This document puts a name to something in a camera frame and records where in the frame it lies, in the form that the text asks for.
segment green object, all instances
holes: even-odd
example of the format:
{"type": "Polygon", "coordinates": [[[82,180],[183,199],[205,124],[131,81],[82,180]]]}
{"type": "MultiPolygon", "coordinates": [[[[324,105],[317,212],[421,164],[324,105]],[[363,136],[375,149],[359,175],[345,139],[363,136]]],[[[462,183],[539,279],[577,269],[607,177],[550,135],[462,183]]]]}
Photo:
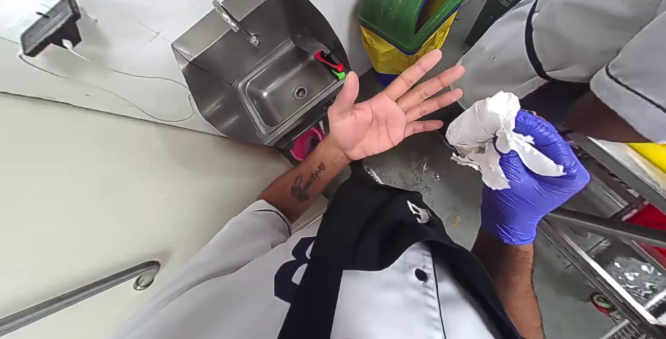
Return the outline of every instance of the green object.
{"type": "Polygon", "coordinates": [[[462,0],[446,0],[429,11],[429,0],[364,0],[361,25],[406,54],[416,53],[454,12],[462,0]],[[427,13],[429,20],[419,20],[427,13]]]}
{"type": "Polygon", "coordinates": [[[490,24],[509,11],[513,1],[515,0],[487,0],[479,12],[479,16],[476,17],[476,21],[471,27],[465,43],[470,46],[474,45],[486,33],[490,24]]]}
{"type": "Polygon", "coordinates": [[[345,77],[347,77],[347,74],[345,73],[345,71],[338,72],[336,70],[331,70],[331,72],[333,72],[333,74],[338,77],[338,80],[343,80],[343,79],[345,79],[345,77]]]}

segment paper towel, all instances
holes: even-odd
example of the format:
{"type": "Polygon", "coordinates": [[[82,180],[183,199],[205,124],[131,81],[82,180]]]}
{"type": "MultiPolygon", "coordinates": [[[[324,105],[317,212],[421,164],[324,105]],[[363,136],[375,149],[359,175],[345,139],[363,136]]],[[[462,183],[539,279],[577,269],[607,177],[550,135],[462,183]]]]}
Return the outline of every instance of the paper towel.
{"type": "Polygon", "coordinates": [[[500,167],[498,150],[502,153],[515,150],[528,169],[539,175],[564,175],[564,167],[539,152],[531,136],[513,131],[518,110],[520,102],[516,95],[498,92],[475,102],[446,130],[446,140],[458,151],[458,155],[454,153],[451,158],[480,171],[483,182],[494,190],[509,188],[500,167]]]}

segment yellow object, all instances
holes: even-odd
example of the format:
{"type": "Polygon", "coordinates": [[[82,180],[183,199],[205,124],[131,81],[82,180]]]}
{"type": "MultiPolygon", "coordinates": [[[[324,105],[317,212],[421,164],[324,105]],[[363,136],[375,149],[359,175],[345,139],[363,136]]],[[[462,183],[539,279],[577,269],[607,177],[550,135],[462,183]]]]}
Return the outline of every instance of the yellow object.
{"type": "Polygon", "coordinates": [[[372,66],[377,72],[381,74],[400,74],[419,58],[426,55],[427,52],[439,49],[444,45],[446,35],[449,34],[451,23],[454,22],[457,11],[451,14],[440,26],[435,33],[426,40],[426,43],[421,46],[419,51],[409,56],[401,52],[398,48],[391,45],[385,39],[377,36],[371,30],[361,26],[361,38],[363,46],[365,46],[372,66]]]}
{"type": "Polygon", "coordinates": [[[426,25],[428,20],[432,19],[435,14],[437,14],[437,11],[442,8],[442,5],[444,5],[446,1],[448,0],[428,0],[423,5],[421,15],[419,15],[418,21],[416,22],[416,32],[418,32],[422,26],[426,25]]]}
{"type": "Polygon", "coordinates": [[[666,145],[651,142],[629,143],[631,149],[652,162],[661,171],[666,172],[666,145]]]}

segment electrical cable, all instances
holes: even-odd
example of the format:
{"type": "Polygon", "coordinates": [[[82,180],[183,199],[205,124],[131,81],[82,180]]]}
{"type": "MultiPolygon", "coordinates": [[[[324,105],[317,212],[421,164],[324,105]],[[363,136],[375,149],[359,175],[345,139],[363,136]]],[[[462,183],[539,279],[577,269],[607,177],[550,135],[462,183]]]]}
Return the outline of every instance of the electrical cable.
{"type": "Polygon", "coordinates": [[[25,59],[25,55],[23,55],[22,53],[19,53],[18,58],[19,58],[20,60],[22,60],[23,63],[26,63],[28,66],[31,66],[31,67],[33,67],[33,68],[36,68],[36,69],[38,69],[38,70],[40,70],[40,71],[42,71],[42,72],[46,72],[46,73],[49,74],[49,75],[55,76],[55,77],[57,77],[57,78],[65,79],[65,80],[72,80],[72,81],[74,81],[74,82],[78,82],[79,84],[83,84],[83,85],[86,85],[86,86],[90,86],[90,87],[93,87],[93,88],[96,88],[96,89],[103,90],[104,92],[106,92],[106,93],[108,93],[108,94],[111,94],[111,95],[113,95],[113,96],[115,96],[115,97],[120,98],[122,101],[124,101],[124,102],[126,102],[127,104],[131,105],[132,107],[136,108],[138,111],[144,113],[146,116],[148,116],[148,117],[150,117],[150,118],[152,118],[152,119],[158,120],[158,121],[160,121],[160,122],[165,122],[165,123],[184,122],[184,121],[186,121],[186,120],[192,118],[192,117],[195,115],[195,105],[193,104],[194,98],[192,97],[192,94],[189,94],[190,89],[187,88],[187,86],[185,86],[183,83],[178,82],[178,81],[176,81],[176,80],[174,80],[174,79],[161,78],[161,77],[159,77],[159,76],[144,76],[144,75],[131,74],[131,73],[129,73],[129,72],[125,72],[125,71],[115,70],[115,69],[113,69],[113,68],[111,68],[111,67],[107,67],[107,66],[104,66],[104,65],[102,65],[102,64],[95,63],[95,62],[89,60],[88,58],[86,58],[85,56],[82,56],[81,54],[75,52],[75,51],[74,51],[74,48],[73,48],[73,46],[72,46],[72,43],[71,43],[71,41],[69,41],[69,40],[63,40],[63,41],[62,41],[62,45],[64,45],[64,46],[66,47],[66,49],[67,49],[70,53],[76,55],[76,56],[79,57],[80,59],[82,59],[82,60],[84,60],[84,61],[86,61],[86,62],[89,62],[89,63],[91,63],[91,64],[94,64],[94,65],[96,65],[96,66],[100,66],[100,67],[102,67],[102,68],[105,68],[105,69],[107,69],[107,70],[109,70],[109,71],[116,72],[116,73],[118,73],[118,74],[122,74],[122,75],[126,75],[126,76],[130,76],[130,77],[133,77],[133,78],[140,78],[140,79],[160,79],[160,80],[165,80],[165,81],[168,81],[168,82],[172,82],[172,83],[178,84],[179,86],[185,88],[185,89],[187,90],[187,92],[188,92],[187,100],[188,100],[188,103],[189,103],[189,105],[190,105],[190,110],[191,110],[190,115],[188,115],[187,117],[185,117],[185,118],[183,118],[183,119],[178,119],[178,120],[163,119],[163,118],[160,118],[160,117],[158,117],[158,116],[154,116],[154,115],[151,114],[151,113],[148,113],[147,111],[145,111],[144,109],[142,109],[139,105],[137,105],[137,104],[135,104],[134,102],[128,100],[127,98],[121,96],[120,94],[117,94],[116,92],[113,92],[113,91],[111,91],[111,90],[108,90],[107,88],[103,88],[103,87],[101,87],[101,86],[97,86],[97,85],[94,85],[94,84],[90,84],[90,83],[87,83],[87,82],[81,81],[81,80],[76,79],[76,78],[69,78],[69,77],[66,77],[66,76],[62,76],[62,75],[56,74],[56,73],[54,73],[54,72],[52,72],[52,71],[48,71],[48,70],[46,70],[45,68],[39,67],[38,65],[36,65],[36,64],[34,64],[34,63],[29,62],[28,60],[26,60],[26,59],[25,59]]]}

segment pink container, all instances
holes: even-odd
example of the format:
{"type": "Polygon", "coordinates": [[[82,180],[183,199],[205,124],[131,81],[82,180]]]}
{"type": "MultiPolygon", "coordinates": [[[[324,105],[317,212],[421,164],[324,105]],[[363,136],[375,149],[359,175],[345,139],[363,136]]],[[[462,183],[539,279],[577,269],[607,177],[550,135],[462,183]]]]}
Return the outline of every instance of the pink container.
{"type": "Polygon", "coordinates": [[[303,161],[322,139],[324,131],[319,126],[314,126],[294,141],[294,147],[289,152],[297,161],[303,161]]]}

